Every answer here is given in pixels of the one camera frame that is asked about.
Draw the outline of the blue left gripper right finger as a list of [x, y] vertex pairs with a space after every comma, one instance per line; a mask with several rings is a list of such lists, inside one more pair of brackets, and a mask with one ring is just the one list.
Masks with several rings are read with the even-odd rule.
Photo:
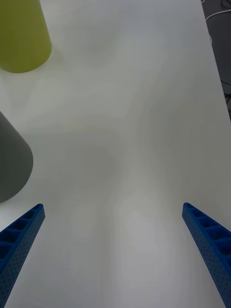
[[182, 218], [227, 308], [231, 308], [231, 232], [189, 203]]

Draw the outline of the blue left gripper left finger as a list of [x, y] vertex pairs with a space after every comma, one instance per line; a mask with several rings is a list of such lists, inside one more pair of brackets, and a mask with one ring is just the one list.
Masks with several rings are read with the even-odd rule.
[[37, 204], [0, 232], [0, 307], [13, 286], [45, 219], [43, 204]]

